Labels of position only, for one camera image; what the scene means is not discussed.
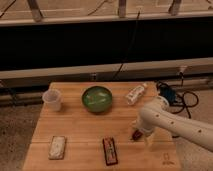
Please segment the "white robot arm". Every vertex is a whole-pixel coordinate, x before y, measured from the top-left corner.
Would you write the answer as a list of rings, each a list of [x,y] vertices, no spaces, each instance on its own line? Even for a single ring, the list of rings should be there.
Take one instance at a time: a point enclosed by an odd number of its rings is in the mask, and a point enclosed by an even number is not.
[[[213,152],[213,125],[174,115],[167,111],[168,107],[166,98],[154,97],[140,108],[135,128],[149,137],[160,127]]]

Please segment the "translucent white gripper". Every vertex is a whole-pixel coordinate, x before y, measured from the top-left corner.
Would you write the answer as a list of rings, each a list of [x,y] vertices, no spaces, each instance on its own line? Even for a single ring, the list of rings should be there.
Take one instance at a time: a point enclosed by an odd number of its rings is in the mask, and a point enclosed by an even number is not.
[[[134,120],[132,122],[132,129],[133,129],[132,134],[135,130],[139,130],[143,134],[143,136],[140,139],[143,139],[145,146],[148,149],[151,149],[152,145],[154,143],[155,127],[146,121]]]

